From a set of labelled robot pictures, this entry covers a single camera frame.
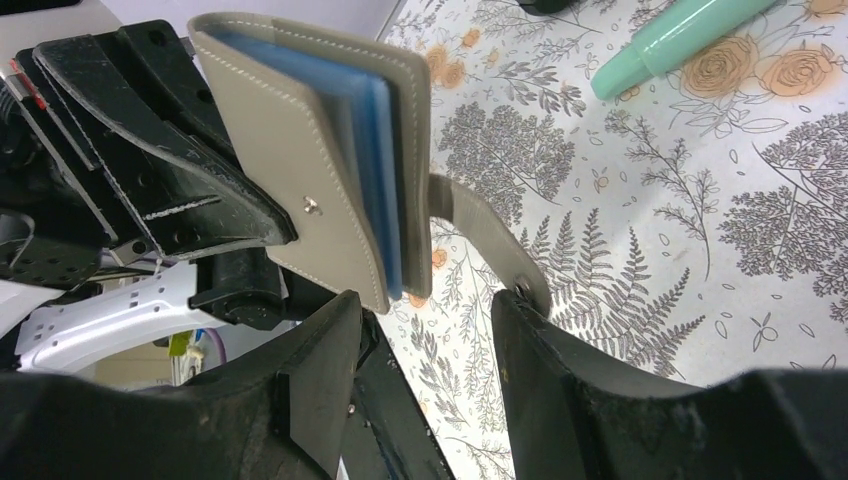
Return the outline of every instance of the blue card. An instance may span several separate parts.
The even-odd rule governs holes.
[[[321,97],[365,214],[377,239],[389,296],[402,295],[400,222],[395,177],[394,126],[386,81],[246,35],[222,32],[221,42],[301,83]]]

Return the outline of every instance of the tablecloth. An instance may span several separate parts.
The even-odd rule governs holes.
[[[408,0],[387,41],[426,56],[431,169],[485,196],[547,274],[550,321],[709,386],[848,361],[848,0],[789,0],[680,69],[589,81],[673,0]],[[513,478],[478,253],[433,223],[434,291],[382,319],[458,478]]]

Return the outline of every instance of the green marker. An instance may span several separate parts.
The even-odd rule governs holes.
[[[677,0],[633,35],[630,45],[606,63],[592,90],[608,100],[651,77],[679,67],[722,35],[777,0]]]

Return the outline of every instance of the yellow object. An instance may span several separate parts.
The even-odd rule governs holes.
[[[181,357],[185,355],[189,342],[191,342],[191,332],[171,335],[171,341],[168,343],[168,356]]]

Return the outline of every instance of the beige wallet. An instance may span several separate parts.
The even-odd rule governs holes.
[[[335,292],[359,293],[377,313],[390,300],[375,234],[340,153],[330,112],[304,83],[216,38],[237,33],[382,77],[395,92],[397,209],[404,291],[432,290],[430,217],[450,221],[507,288],[543,315],[544,275],[491,207],[471,190],[429,173],[430,80],[414,52],[281,18],[211,13],[189,35],[244,173],[291,216],[298,240],[266,247],[281,266]]]

